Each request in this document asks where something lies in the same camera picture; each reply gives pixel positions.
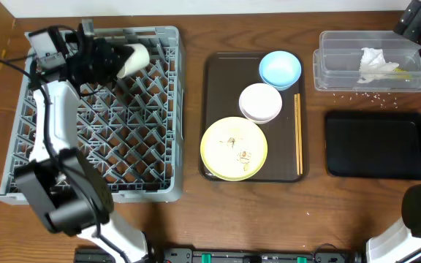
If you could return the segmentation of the cream white cup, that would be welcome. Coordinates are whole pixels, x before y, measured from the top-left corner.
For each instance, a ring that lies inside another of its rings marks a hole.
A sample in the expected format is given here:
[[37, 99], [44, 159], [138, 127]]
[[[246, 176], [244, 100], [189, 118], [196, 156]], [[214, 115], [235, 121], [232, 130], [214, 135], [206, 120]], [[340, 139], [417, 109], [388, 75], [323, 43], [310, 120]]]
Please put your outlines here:
[[120, 69], [117, 78], [124, 78], [133, 75], [135, 72], [147, 67], [150, 62], [150, 55], [147, 48], [142, 44], [127, 45], [133, 49], [133, 53], [125, 61], [123, 67]]

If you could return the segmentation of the green yellow snack wrapper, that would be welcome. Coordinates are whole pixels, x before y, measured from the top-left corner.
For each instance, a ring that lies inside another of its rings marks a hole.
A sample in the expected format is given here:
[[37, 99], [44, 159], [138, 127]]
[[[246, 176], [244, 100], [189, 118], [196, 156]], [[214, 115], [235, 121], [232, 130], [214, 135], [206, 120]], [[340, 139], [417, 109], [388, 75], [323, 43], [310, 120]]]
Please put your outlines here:
[[393, 70], [394, 74], [394, 78], [397, 79], [402, 79], [402, 80], [410, 80], [412, 79], [412, 76], [409, 74], [408, 71], [406, 71], [405, 69], [401, 69], [401, 68], [395, 68]]

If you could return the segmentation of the pink shallow bowl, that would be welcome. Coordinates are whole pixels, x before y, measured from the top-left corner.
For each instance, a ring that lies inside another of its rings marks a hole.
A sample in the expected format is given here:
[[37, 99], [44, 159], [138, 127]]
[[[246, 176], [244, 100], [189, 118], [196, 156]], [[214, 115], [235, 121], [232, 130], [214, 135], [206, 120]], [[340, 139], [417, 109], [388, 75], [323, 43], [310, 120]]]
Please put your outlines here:
[[273, 120], [282, 108], [282, 98], [278, 90], [265, 83], [255, 83], [240, 94], [238, 105], [243, 115], [256, 124]]

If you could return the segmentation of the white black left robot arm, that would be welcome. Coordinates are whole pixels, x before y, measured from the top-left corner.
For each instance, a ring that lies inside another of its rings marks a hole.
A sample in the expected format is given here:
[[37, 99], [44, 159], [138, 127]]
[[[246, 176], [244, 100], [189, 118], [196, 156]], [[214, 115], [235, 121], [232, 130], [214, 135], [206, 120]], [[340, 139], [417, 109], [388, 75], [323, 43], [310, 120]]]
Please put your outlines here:
[[115, 262], [155, 262], [145, 234], [114, 208], [99, 171], [77, 146], [81, 87], [107, 85], [145, 68], [144, 45], [117, 45], [98, 37], [91, 20], [77, 28], [48, 26], [28, 35], [34, 56], [24, 71], [36, 102], [35, 141], [14, 179], [31, 209], [52, 233], [88, 240]]

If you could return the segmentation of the white tissue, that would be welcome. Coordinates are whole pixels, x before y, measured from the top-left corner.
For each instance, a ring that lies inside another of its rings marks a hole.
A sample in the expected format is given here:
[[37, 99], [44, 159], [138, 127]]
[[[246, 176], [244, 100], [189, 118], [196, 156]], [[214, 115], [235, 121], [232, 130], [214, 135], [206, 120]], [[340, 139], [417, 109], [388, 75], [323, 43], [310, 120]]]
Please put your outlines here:
[[389, 73], [399, 67], [398, 63], [386, 62], [382, 49], [364, 47], [362, 51], [359, 68], [360, 79], [357, 81], [360, 84], [385, 79]]

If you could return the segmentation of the light blue bowl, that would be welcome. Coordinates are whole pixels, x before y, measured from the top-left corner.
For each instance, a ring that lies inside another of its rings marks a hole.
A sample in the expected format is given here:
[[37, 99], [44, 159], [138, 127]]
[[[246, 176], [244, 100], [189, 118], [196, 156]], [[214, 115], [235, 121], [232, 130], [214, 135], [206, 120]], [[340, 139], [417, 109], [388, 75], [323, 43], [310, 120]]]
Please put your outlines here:
[[287, 90], [301, 77], [302, 65], [292, 53], [277, 50], [265, 55], [259, 63], [262, 81], [279, 91]]

